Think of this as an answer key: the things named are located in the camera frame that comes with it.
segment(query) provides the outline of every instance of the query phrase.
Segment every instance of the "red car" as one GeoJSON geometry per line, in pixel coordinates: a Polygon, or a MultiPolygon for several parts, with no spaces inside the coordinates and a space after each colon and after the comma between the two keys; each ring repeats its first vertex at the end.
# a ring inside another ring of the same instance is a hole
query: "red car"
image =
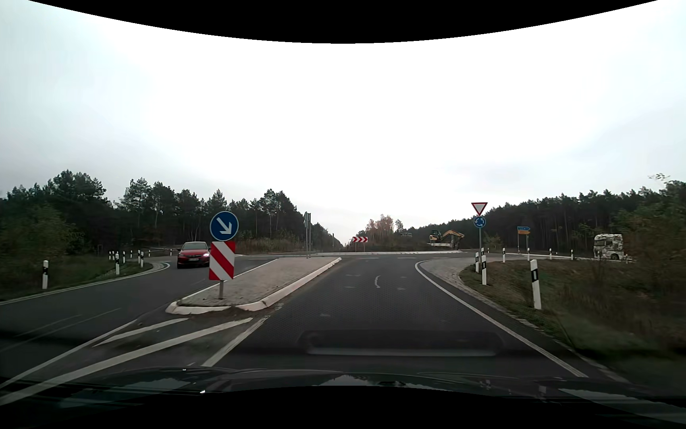
{"type": "Polygon", "coordinates": [[[210,253],[205,241],[189,241],[181,245],[176,258],[176,268],[186,266],[208,267],[210,253]]]}

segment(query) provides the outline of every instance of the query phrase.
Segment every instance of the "yield sign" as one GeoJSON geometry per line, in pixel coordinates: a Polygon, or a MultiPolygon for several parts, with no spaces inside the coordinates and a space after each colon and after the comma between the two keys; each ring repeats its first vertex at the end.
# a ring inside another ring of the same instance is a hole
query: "yield sign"
{"type": "Polygon", "coordinates": [[[472,208],[476,210],[476,213],[481,216],[481,213],[483,213],[483,209],[486,208],[486,205],[489,204],[488,202],[473,202],[472,208]]]}

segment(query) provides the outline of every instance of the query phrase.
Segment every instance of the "paved median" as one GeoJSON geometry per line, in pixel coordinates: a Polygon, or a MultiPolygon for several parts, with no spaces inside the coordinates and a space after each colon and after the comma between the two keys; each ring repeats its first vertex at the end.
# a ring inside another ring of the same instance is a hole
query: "paved median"
{"type": "Polygon", "coordinates": [[[224,294],[221,298],[219,284],[216,283],[171,303],[166,312],[190,315],[230,307],[247,311],[261,310],[290,295],[340,260],[335,257],[275,259],[224,282],[224,294]]]}

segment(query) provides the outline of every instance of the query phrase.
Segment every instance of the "road shoulder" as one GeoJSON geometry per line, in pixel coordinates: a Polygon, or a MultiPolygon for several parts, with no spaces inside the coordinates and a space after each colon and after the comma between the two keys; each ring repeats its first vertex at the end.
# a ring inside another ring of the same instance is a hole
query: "road shoulder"
{"type": "Polygon", "coordinates": [[[549,335],[545,330],[543,330],[539,326],[536,326],[535,324],[531,323],[530,321],[524,318],[511,314],[506,308],[493,302],[491,299],[484,296],[477,290],[465,285],[464,282],[462,282],[462,280],[460,279],[459,273],[463,269],[471,266],[473,263],[475,263],[474,257],[433,259],[430,261],[420,263],[419,266],[430,275],[433,275],[434,277],[443,280],[445,283],[453,286],[455,289],[459,289],[460,291],[464,292],[467,296],[470,296],[475,300],[479,301],[480,303],[482,303],[483,306],[487,307],[486,311],[489,311],[491,313],[491,317],[500,320],[502,323],[504,323],[504,325],[508,326],[509,328],[519,331],[519,333],[521,333],[523,336],[531,336],[531,334],[526,334],[525,331],[528,330],[528,332],[530,333],[530,330],[534,330],[536,334],[545,336],[548,340],[557,344],[557,346],[560,346],[563,349],[567,350],[568,352],[573,354],[573,356],[577,356],[582,362],[588,364],[593,369],[598,370],[599,373],[608,377],[609,379],[618,382],[628,383],[628,381],[624,379],[624,377],[616,374],[614,371],[611,371],[605,365],[602,365],[599,362],[594,361],[593,359],[589,359],[586,356],[582,356],[581,354],[576,352],[571,346],[568,346],[567,344],[564,344],[557,338],[549,335]],[[502,317],[493,316],[494,312],[503,315],[504,319],[507,319],[508,322],[504,322],[502,317]],[[518,328],[516,328],[516,321],[523,326],[518,326],[518,328]]]}

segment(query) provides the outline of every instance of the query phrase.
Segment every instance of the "white lane line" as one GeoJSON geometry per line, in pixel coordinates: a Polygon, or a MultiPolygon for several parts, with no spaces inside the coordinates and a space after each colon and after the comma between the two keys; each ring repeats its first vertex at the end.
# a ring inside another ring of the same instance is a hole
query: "white lane line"
{"type": "Polygon", "coordinates": [[[122,334],[111,336],[110,338],[106,339],[105,341],[102,341],[100,344],[95,344],[94,347],[101,346],[102,344],[109,343],[110,341],[120,340],[121,338],[126,338],[127,336],[141,334],[142,332],[147,332],[148,330],[153,330],[153,329],[157,329],[159,327],[173,325],[174,323],[178,323],[180,321],[185,321],[187,318],[189,318],[189,317],[180,317],[178,319],[171,319],[170,321],[157,323],[155,325],[150,325],[147,327],[140,327],[139,329],[130,330],[130,331],[124,332],[122,334]]]}
{"type": "Polygon", "coordinates": [[[42,293],[37,293],[37,294],[32,295],[32,296],[24,296],[24,297],[22,297],[22,298],[8,299],[7,301],[2,301],[2,302],[0,302],[0,305],[14,304],[15,302],[25,301],[25,300],[27,300],[27,299],[41,298],[41,297],[44,297],[44,296],[54,295],[54,294],[56,294],[56,293],[70,292],[70,291],[74,291],[74,290],[76,290],[76,289],[87,288],[87,287],[90,287],[90,286],[99,286],[99,285],[104,285],[105,283],[118,282],[118,281],[120,281],[120,280],[126,280],[126,279],[129,279],[129,278],[134,278],[134,277],[139,277],[139,276],[146,276],[147,274],[153,274],[154,272],[163,271],[164,269],[169,268],[169,267],[171,266],[171,264],[170,264],[170,263],[167,263],[167,262],[155,262],[155,263],[160,263],[160,264],[162,264],[162,265],[165,265],[165,267],[160,268],[160,269],[150,268],[150,269],[148,269],[147,271],[138,272],[137,274],[132,274],[131,276],[124,276],[124,277],[119,277],[119,278],[112,278],[112,279],[110,279],[110,280],[103,280],[103,281],[101,281],[101,282],[89,283],[88,285],[73,286],[73,287],[71,287],[71,288],[57,289],[57,290],[52,291],[52,292],[42,292],[42,293]]]}
{"type": "Polygon", "coordinates": [[[420,262],[416,263],[416,264],[414,265],[414,269],[416,269],[417,272],[419,272],[419,273],[420,273],[426,280],[428,280],[430,283],[433,283],[433,286],[435,286],[435,287],[441,289],[444,293],[446,293],[446,294],[449,295],[450,297],[453,297],[455,300],[457,300],[457,302],[459,302],[460,304],[464,305],[465,307],[468,307],[469,309],[473,310],[475,313],[478,314],[478,316],[483,317],[484,319],[490,321],[492,324],[494,324],[495,326],[497,326],[499,329],[501,329],[501,330],[503,330],[504,332],[510,334],[511,336],[514,336],[514,337],[515,337],[516,339],[518,339],[521,343],[523,343],[523,344],[529,346],[530,348],[532,348],[532,349],[536,350],[537,352],[541,353],[543,356],[546,356],[549,360],[551,360],[551,361],[553,361],[554,363],[556,363],[556,364],[562,366],[563,368],[565,368],[566,370],[568,370],[571,374],[573,374],[573,375],[575,375],[575,376],[577,376],[577,377],[587,377],[586,374],[582,373],[581,371],[579,371],[578,369],[574,368],[573,366],[567,364],[565,361],[563,361],[563,360],[560,359],[559,357],[557,357],[557,356],[551,354],[550,352],[548,352],[548,351],[546,351],[545,349],[543,349],[543,348],[537,346],[536,344],[531,343],[529,340],[527,340],[526,338],[524,338],[522,335],[519,335],[519,334],[518,334],[517,332],[515,332],[514,330],[508,328],[507,326],[502,325],[501,323],[499,323],[498,321],[494,320],[493,318],[491,318],[490,316],[488,316],[486,313],[484,313],[483,311],[479,310],[478,308],[475,308],[475,307],[473,307],[472,305],[470,305],[470,304],[464,302],[462,299],[459,299],[459,298],[458,298],[457,296],[455,296],[453,293],[449,292],[449,291],[446,290],[445,288],[441,287],[438,283],[436,283],[436,282],[434,282],[433,280],[431,280],[428,276],[425,276],[424,272],[420,271],[420,268],[417,267],[417,265],[419,265],[420,263],[423,263],[423,262],[425,262],[425,261],[420,261],[420,262]]]}
{"type": "Polygon", "coordinates": [[[96,319],[97,317],[104,316],[104,315],[106,315],[107,313],[112,313],[113,311],[118,311],[118,310],[120,310],[120,308],[116,308],[116,309],[114,309],[114,310],[106,311],[105,313],[100,313],[99,315],[96,315],[96,316],[91,316],[91,317],[86,318],[86,319],[84,319],[84,320],[82,320],[82,321],[77,321],[77,322],[75,322],[75,323],[71,323],[70,325],[66,325],[66,326],[63,326],[63,327],[58,327],[57,329],[52,329],[51,331],[45,332],[45,333],[43,333],[42,335],[37,335],[37,336],[34,336],[33,338],[28,338],[28,339],[25,340],[25,341],[21,341],[20,343],[11,344],[11,345],[9,345],[9,346],[6,346],[6,347],[0,349],[0,353],[5,352],[5,351],[7,351],[7,350],[14,349],[14,348],[17,347],[17,346],[22,346],[22,345],[25,344],[25,343],[30,343],[30,342],[33,341],[33,340],[38,340],[38,339],[41,338],[42,336],[47,336],[47,335],[49,335],[49,334],[54,334],[54,333],[57,332],[58,330],[67,329],[67,328],[69,328],[69,327],[71,327],[71,326],[76,326],[76,325],[78,325],[79,323],[84,323],[85,321],[90,321],[91,319],[96,319]]]}
{"type": "Polygon", "coordinates": [[[72,319],[72,318],[74,318],[74,317],[80,317],[80,316],[83,316],[83,315],[75,315],[75,316],[66,317],[66,318],[64,318],[64,319],[60,319],[60,320],[58,320],[58,321],[53,321],[52,323],[48,323],[48,324],[46,324],[46,325],[44,325],[44,326],[39,326],[39,327],[37,327],[36,329],[31,329],[31,330],[29,330],[28,332],[23,332],[23,333],[17,334],[17,335],[15,335],[13,338],[17,338],[18,336],[33,334],[33,333],[36,332],[37,330],[42,330],[42,329],[45,328],[45,327],[52,326],[52,325],[56,325],[56,324],[60,323],[61,321],[66,321],[66,320],[68,320],[68,319],[72,319]]]}
{"type": "Polygon", "coordinates": [[[241,321],[227,322],[227,323],[224,323],[221,325],[209,327],[207,329],[198,330],[198,331],[192,332],[190,334],[177,336],[176,338],[171,338],[170,340],[166,340],[166,341],[163,341],[161,343],[153,344],[151,346],[142,347],[141,349],[134,350],[134,351],[131,351],[131,352],[128,352],[125,354],[115,356],[115,357],[111,357],[111,358],[103,360],[101,362],[93,363],[89,366],[85,366],[84,368],[77,369],[76,371],[71,371],[70,373],[67,373],[67,374],[58,375],[53,379],[46,380],[45,382],[34,384],[34,385],[29,385],[28,387],[26,387],[22,390],[18,390],[16,392],[0,396],[0,406],[1,405],[7,405],[7,404],[15,402],[19,399],[27,398],[28,396],[36,395],[37,393],[43,392],[43,391],[47,390],[48,388],[52,388],[52,387],[55,387],[57,385],[61,385],[63,383],[68,383],[72,380],[75,380],[75,379],[81,378],[83,376],[101,371],[102,369],[107,369],[111,366],[127,362],[131,359],[136,359],[137,357],[145,356],[146,354],[150,354],[150,353],[153,353],[153,352],[156,352],[159,350],[163,350],[163,349],[166,349],[168,347],[176,346],[178,344],[184,343],[184,342],[189,341],[189,340],[194,340],[195,338],[199,338],[201,336],[213,334],[213,333],[218,332],[220,330],[229,329],[230,327],[234,327],[237,325],[242,325],[244,323],[250,322],[251,320],[253,320],[253,317],[248,317],[247,319],[242,319],[241,321]]]}
{"type": "Polygon", "coordinates": [[[75,347],[73,347],[72,349],[66,351],[65,353],[63,353],[63,354],[61,354],[61,355],[59,355],[59,356],[52,357],[52,359],[49,359],[49,360],[47,360],[47,361],[44,362],[44,363],[40,363],[39,365],[36,365],[36,366],[34,366],[33,368],[31,368],[31,369],[26,369],[26,370],[23,371],[22,373],[20,373],[20,374],[18,374],[18,375],[15,375],[14,377],[12,377],[11,379],[5,381],[4,383],[1,383],[1,384],[0,384],[0,388],[6,387],[6,386],[8,386],[8,385],[11,385],[11,384],[13,384],[14,382],[18,381],[19,379],[22,379],[23,377],[25,377],[25,376],[27,376],[27,375],[31,375],[32,373],[35,373],[36,371],[38,371],[39,369],[42,369],[42,368],[45,367],[45,366],[50,365],[50,364],[52,364],[52,363],[55,363],[55,362],[57,362],[58,360],[62,359],[63,357],[68,356],[68,355],[70,355],[70,354],[73,354],[73,353],[75,353],[75,352],[81,350],[82,348],[84,348],[84,347],[86,347],[86,346],[89,346],[91,343],[94,343],[95,341],[99,341],[99,340],[105,338],[106,336],[115,334],[116,332],[119,332],[120,330],[125,329],[126,327],[128,327],[129,325],[131,325],[132,323],[134,323],[135,321],[137,321],[137,319],[134,319],[134,320],[130,321],[129,323],[127,323],[127,324],[125,324],[125,325],[121,325],[121,326],[119,326],[119,327],[117,327],[117,328],[115,328],[115,329],[113,329],[113,330],[110,330],[110,331],[108,331],[108,332],[105,332],[104,334],[102,334],[102,335],[100,335],[100,336],[98,336],[98,337],[96,337],[96,338],[92,338],[91,340],[89,340],[89,341],[87,341],[87,342],[81,344],[80,346],[75,346],[75,347]]]}
{"type": "Polygon", "coordinates": [[[224,356],[226,356],[227,353],[232,351],[233,348],[237,346],[237,344],[240,344],[243,342],[245,338],[247,338],[250,334],[253,334],[253,331],[258,329],[261,325],[264,324],[264,321],[267,319],[269,316],[264,316],[260,319],[258,319],[257,322],[253,324],[253,326],[249,327],[248,329],[244,330],[243,332],[240,333],[240,335],[235,336],[233,340],[231,340],[229,343],[226,344],[226,346],[221,347],[221,350],[217,351],[214,356],[211,356],[203,362],[203,366],[213,366],[216,365],[224,356]]]}
{"type": "MultiPolygon", "coordinates": [[[[276,260],[276,259],[272,259],[272,260],[269,261],[269,262],[262,263],[262,264],[259,265],[258,267],[253,267],[253,268],[249,269],[248,271],[241,272],[240,274],[238,274],[238,275],[235,276],[235,277],[242,276],[243,274],[246,274],[246,273],[248,273],[248,272],[251,272],[251,271],[253,271],[253,270],[256,269],[256,268],[261,268],[261,267],[263,267],[264,265],[266,265],[266,264],[268,264],[268,263],[272,263],[272,262],[275,261],[275,260],[276,260]]],[[[187,295],[186,297],[183,297],[182,299],[177,300],[177,301],[184,301],[185,299],[187,299],[187,298],[189,298],[189,297],[191,297],[191,296],[195,296],[195,295],[197,295],[197,294],[200,293],[200,292],[204,292],[204,291],[206,291],[206,290],[208,290],[208,289],[210,289],[210,288],[213,288],[213,287],[215,287],[215,286],[218,286],[218,285],[219,285],[219,283],[214,283],[213,285],[208,286],[208,287],[205,288],[205,289],[201,289],[201,290],[199,290],[199,291],[197,291],[197,292],[195,292],[195,293],[191,293],[190,295],[187,295]]]]}

